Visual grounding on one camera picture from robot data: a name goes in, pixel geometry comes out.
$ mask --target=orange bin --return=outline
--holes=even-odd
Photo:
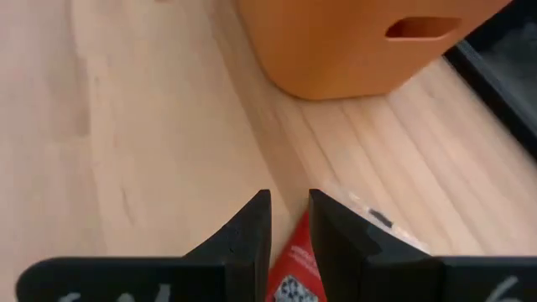
[[[392,91],[509,0],[238,0],[266,74],[322,100]]]

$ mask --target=red package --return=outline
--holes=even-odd
[[[266,302],[326,302],[306,212],[268,273]]]

